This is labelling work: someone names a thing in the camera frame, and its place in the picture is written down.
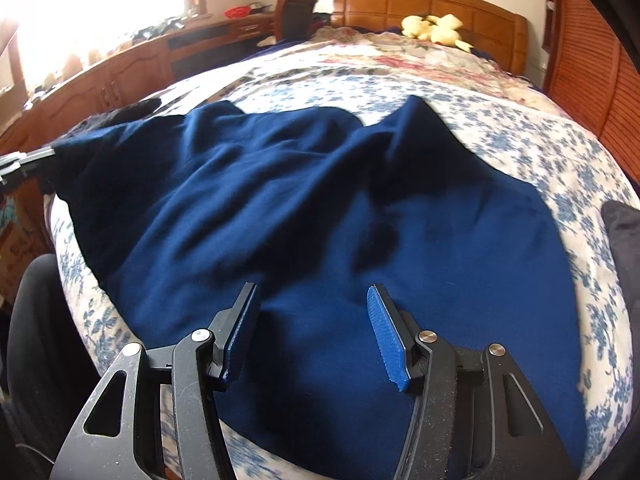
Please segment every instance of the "plush toy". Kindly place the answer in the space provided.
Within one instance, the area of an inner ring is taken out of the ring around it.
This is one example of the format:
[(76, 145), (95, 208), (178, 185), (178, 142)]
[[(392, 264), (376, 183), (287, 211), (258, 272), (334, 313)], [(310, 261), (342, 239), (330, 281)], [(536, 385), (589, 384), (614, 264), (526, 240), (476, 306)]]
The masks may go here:
[(470, 44), (460, 39), (457, 29), (463, 23), (453, 14), (447, 14), (441, 18), (437, 16), (407, 16), (402, 20), (402, 34), (408, 38), (427, 40), (432, 43), (440, 43), (445, 46), (456, 46), (465, 52), (471, 52)]

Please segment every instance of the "blue blanket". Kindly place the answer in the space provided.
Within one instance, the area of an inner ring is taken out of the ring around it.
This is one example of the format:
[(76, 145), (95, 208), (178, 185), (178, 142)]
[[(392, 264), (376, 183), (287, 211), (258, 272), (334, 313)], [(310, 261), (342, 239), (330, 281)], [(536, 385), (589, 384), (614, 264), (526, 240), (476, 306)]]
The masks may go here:
[(87, 264), (148, 348), (260, 284), (242, 375), (216, 397), (260, 446), (333, 478), (392, 477), (412, 402), (367, 316), (381, 282), (452, 344), (505, 345), (579, 468), (578, 321), (554, 221), (421, 99), (368, 127), (337, 108), (245, 115), (219, 102), (56, 151)]

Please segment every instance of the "headboard panel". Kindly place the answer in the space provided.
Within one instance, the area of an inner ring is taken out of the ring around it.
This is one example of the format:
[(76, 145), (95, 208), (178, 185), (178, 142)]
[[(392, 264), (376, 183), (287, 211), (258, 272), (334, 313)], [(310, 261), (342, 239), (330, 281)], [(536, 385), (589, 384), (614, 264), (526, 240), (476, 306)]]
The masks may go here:
[(334, 27), (385, 30), (412, 14), (453, 14), (464, 26), (460, 36), (489, 52), (508, 72), (521, 75), (527, 63), (527, 20), (483, 0), (334, 0)]

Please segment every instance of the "black pants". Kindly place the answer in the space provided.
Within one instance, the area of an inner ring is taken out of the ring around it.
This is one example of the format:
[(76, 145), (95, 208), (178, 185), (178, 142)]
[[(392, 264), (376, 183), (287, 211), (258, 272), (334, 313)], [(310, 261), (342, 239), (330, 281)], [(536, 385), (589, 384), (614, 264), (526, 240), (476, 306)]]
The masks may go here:
[[(10, 400), (3, 408), (15, 441), (55, 460), (99, 377), (66, 305), (53, 254), (34, 260), (20, 282), (6, 368)], [(21, 476), (9, 478), (49, 477), (51, 464), (37, 453), (0, 448), (0, 456), (10, 453)]]

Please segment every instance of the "red bowl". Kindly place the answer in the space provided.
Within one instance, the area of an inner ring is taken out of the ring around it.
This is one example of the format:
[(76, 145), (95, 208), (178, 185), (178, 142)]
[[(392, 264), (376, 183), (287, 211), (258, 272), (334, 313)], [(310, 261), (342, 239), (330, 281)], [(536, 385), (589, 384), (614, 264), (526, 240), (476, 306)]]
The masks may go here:
[(251, 7), (242, 6), (234, 7), (233, 9), (225, 10), (225, 16), (230, 20), (236, 20), (238, 18), (245, 18), (251, 12)]

